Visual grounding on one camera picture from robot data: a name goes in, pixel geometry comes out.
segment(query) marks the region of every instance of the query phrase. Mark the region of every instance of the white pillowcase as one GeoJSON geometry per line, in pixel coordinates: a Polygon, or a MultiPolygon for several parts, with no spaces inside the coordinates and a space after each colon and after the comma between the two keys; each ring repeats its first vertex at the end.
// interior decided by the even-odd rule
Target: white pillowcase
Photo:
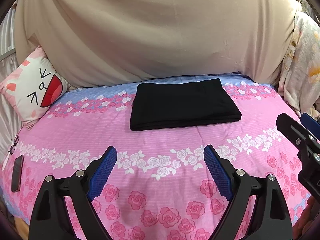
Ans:
{"type": "Polygon", "coordinates": [[[2,93],[30,129],[69,88],[41,46],[0,83],[2,93]]]}

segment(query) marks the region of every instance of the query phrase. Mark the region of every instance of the bedspread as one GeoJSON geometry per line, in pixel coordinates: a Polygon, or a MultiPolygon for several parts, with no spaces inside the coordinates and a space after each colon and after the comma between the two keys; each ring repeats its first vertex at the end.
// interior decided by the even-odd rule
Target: bedspread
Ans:
{"type": "MultiPolygon", "coordinates": [[[[228,205],[203,160],[204,147],[212,144],[235,168],[252,176],[276,175],[296,221],[309,193],[297,180],[301,170],[297,149],[275,125],[282,112],[298,118],[271,86],[238,74],[149,82],[217,77],[242,112],[239,122],[133,132],[129,120],[138,83],[66,93],[30,131],[22,129],[19,134],[0,180],[10,211],[29,223],[46,175],[71,176],[112,145],[117,149],[116,165],[92,204],[113,239],[206,240],[228,205]],[[12,193],[13,162],[20,154],[25,156],[21,190],[12,193]]],[[[183,107],[205,103],[190,99],[183,107]]],[[[85,239],[71,199],[66,197],[66,203],[77,237],[85,239]]],[[[253,205],[251,197],[237,239],[247,230],[253,205]]]]}

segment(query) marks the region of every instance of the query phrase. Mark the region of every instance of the black phone case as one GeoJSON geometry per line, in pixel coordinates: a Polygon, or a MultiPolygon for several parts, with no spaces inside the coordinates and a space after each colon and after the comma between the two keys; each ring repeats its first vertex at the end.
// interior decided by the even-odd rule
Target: black phone case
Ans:
{"type": "Polygon", "coordinates": [[[12,192],[18,192],[20,190],[23,160],[24,160],[23,155],[19,156],[14,160],[12,179],[11,179],[12,192]]]}

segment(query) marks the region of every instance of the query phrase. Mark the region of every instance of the beige fabric backdrop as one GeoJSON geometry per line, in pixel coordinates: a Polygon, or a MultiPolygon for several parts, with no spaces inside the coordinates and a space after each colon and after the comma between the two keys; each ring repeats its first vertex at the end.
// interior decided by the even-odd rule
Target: beige fabric backdrop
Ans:
{"type": "Polygon", "coordinates": [[[18,0],[22,62],[40,43],[75,87],[241,71],[275,83],[295,0],[18,0]]]}

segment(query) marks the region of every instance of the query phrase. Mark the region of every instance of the folded black cloth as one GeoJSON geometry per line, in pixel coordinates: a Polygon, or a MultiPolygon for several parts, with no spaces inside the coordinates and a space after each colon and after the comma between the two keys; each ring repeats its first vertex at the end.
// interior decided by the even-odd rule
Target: folded black cloth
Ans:
{"type": "Polygon", "coordinates": [[[220,79],[185,84],[138,85],[130,129],[143,131],[235,122],[241,112],[220,79]]]}

